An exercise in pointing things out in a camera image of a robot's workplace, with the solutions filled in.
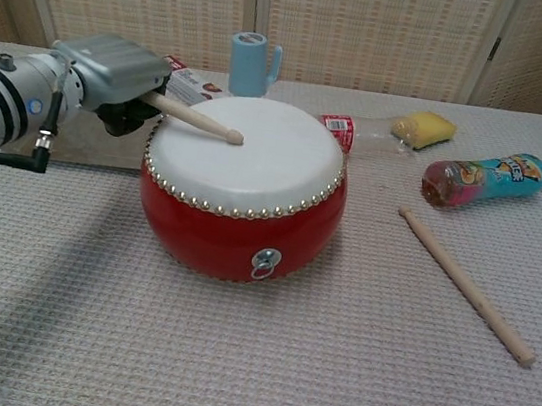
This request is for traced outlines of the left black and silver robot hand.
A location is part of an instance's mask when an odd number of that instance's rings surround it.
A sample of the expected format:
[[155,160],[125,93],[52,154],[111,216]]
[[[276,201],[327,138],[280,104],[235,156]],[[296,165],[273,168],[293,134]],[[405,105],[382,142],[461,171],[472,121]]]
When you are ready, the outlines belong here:
[[159,113],[141,97],[166,92],[172,68],[162,56],[114,33],[58,40],[52,48],[81,80],[81,108],[97,115],[108,134],[123,137]]

